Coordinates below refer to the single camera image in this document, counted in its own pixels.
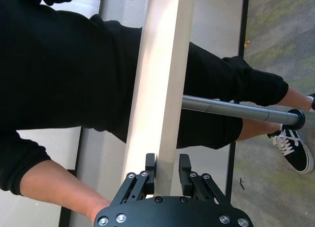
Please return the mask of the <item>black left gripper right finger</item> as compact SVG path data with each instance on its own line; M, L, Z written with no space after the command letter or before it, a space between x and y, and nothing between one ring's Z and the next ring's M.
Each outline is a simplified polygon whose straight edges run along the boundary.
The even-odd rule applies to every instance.
M210 174L198 175L192 171L190 158L187 154L180 154L179 156L179 177L184 196L213 204L231 205Z

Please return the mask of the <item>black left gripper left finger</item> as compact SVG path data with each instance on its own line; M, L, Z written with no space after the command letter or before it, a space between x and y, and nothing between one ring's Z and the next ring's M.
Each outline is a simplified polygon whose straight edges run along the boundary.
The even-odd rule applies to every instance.
M143 200L155 192L156 158L154 153L146 154L145 170L139 174L126 175L111 205L119 205Z

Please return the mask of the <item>person's right hand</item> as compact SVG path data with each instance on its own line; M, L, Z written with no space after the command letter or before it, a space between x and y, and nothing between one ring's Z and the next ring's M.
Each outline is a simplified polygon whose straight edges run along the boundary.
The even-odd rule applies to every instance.
M109 207L110 204L111 204L111 201L106 200L106 199L93 199L90 202L90 204L88 205L86 216L90 219L92 226L94 226L94 222L98 213L102 209Z

